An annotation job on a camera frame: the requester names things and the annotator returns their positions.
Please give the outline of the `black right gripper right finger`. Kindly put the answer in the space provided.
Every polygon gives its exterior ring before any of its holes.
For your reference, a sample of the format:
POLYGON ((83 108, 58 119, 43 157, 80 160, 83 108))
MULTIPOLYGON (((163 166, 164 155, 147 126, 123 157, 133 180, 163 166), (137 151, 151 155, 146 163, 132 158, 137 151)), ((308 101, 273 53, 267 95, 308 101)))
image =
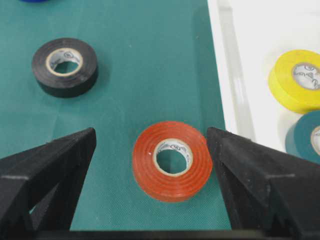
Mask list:
POLYGON ((215 127, 207 146, 233 229, 319 231, 317 163, 215 127))

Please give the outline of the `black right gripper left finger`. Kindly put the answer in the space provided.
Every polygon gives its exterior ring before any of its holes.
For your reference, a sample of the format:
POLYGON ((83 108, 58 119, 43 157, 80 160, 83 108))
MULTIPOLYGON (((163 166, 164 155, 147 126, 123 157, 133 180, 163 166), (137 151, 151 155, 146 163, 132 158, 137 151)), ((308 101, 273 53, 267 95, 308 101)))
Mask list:
POLYGON ((0 160, 0 230, 69 230, 96 148, 94 128, 0 160))

